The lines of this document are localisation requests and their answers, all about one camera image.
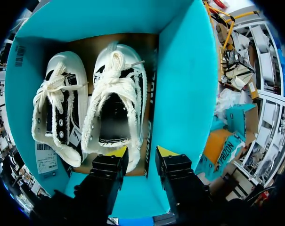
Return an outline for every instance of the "white canvas sneaker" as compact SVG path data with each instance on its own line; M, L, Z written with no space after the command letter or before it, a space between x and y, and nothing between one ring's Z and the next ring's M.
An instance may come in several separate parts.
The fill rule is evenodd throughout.
M80 140L87 105L87 76L81 59L73 52L56 54L33 99L33 139L79 167L84 159Z
M106 154L126 145L127 172L135 169L143 142L147 76L142 63L135 50L116 42L101 51L81 138L86 153Z

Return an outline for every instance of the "yellow pipe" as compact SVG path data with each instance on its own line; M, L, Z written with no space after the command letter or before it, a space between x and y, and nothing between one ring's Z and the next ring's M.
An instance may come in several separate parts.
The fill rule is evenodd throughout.
M210 6L208 6L208 8L209 8L209 9L212 9L212 10L214 10L214 11L218 12L218 13L221 13L221 14L224 14L224 15L227 15L228 17L230 17L230 15L229 15L229 14L224 13L224 12L223 12L223 11L221 11L221 10L218 10L218 9L213 8L213 7L210 7Z
M231 23L231 25L230 25L230 28L229 28L229 31L228 31L227 38L226 38L225 43L224 43L224 46L223 46L223 49L225 49L226 46L227 46L227 43L228 43L228 41L229 41L229 38L230 38L230 35L231 35L231 32L232 32L232 29L233 29L233 26L234 26L234 25L235 25L235 22L232 21L232 23Z
M243 13L243 14L240 14L238 16L234 16L233 18L234 19L238 19L238 18L242 18L244 16L250 16L250 15L253 15L253 14L255 14L255 12Z
M210 11L209 11L209 6L208 6L207 1L205 1L205 8L206 8L206 11L207 11L207 13L208 13L209 20L210 20L210 23L212 24L212 30L213 30L213 29L214 29L214 26L213 26L212 17L211 17Z

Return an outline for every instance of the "yellow tape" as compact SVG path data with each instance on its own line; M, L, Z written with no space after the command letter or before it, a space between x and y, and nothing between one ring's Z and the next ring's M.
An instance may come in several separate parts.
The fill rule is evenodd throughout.
M110 152L108 154L105 154L105 155L107 155L107 156L115 155L116 157L121 157L122 158L126 150L127 150L127 146L124 146L124 147L122 147L120 149L117 149L117 150L112 151L112 152Z
M167 149L165 149L163 147L160 147L160 146L157 146L157 148L158 148L158 150L159 150L159 152L160 152L162 157L166 157L166 156L169 156L169 155L171 155L171 156L179 155L177 153L171 152L171 151L169 151L169 150L167 150Z

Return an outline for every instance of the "barcode sticker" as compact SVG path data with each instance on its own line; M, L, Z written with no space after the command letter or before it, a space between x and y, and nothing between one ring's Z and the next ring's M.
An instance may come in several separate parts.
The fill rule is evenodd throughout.
M35 142L35 159L39 174L57 170L57 154L50 146Z
M24 53L25 53L25 47L24 46L18 46L16 48L15 67L22 67Z
M250 82L250 83L249 83L249 88L250 88L250 91L251 91L252 93L255 92L255 88L254 88L253 82Z
M80 143L81 140L81 131L77 126L74 126L70 137L69 137L69 141L70 143L72 143L74 146L78 146L78 144Z

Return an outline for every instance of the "metal shelving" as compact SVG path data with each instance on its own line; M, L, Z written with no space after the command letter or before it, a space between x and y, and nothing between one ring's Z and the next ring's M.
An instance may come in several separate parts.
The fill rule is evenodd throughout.
M253 165L254 169L251 169L251 170L247 169L246 163L247 163L248 159L252 156L253 150L256 148L259 148L258 144L256 143L256 140L254 140L251 143L249 150L247 151L246 155L243 156L240 159L240 161L235 161L234 164L255 185L260 183L266 187L270 184L271 180L273 179L273 177L277 173L279 167L281 166L281 164L285 158L285 136L284 136L282 138L282 145L279 145L279 147L278 147L278 151L279 151L277 153L277 161L278 162L276 162L275 165L272 166L272 169L270 169L268 173L267 172L265 173L265 176L268 178L263 179L263 178L258 177L258 173L260 172L261 169L263 169L262 167L264 166L264 163L267 161L270 154L273 151L275 151L275 146L276 146L275 144L277 142L277 137L279 136L278 128L279 128L280 123L281 123L283 108L285 107L284 82L283 82L282 67L281 67L279 55L277 52L276 43L273 39L273 36L272 36L271 31L270 31L268 22L258 21L258 22L245 23L245 24L236 24L234 27L234 30L241 31L242 34L244 34L251 41L253 41L255 35L252 31L252 28L255 26L258 26L258 25L262 28L263 32L269 38L269 42L275 50L275 56L272 57L271 59L273 61L272 63L276 64L276 67L275 67L276 70L274 70L273 73L274 73L274 76L276 77L277 85L280 88L280 91L277 93L277 90L274 90L273 86L269 87L268 86L269 83L265 82L264 77L262 75L263 69L262 69L262 65L261 65L260 50L255 44L254 48L256 50L256 56L258 58L258 60L257 60L258 66L257 66L257 70L256 70L256 74L258 76L257 81L261 83L260 85L258 84L258 93L259 93L260 99L262 99L261 112L259 115L259 129L264 124L263 115L264 115L265 104L267 102L272 102L272 103L275 103L276 106L279 106L279 113L278 113L278 115L276 115L275 120L273 121L271 134L269 136L269 139L268 139L267 143L265 144L265 146L262 147L264 150L263 158L261 159L261 161L259 161Z

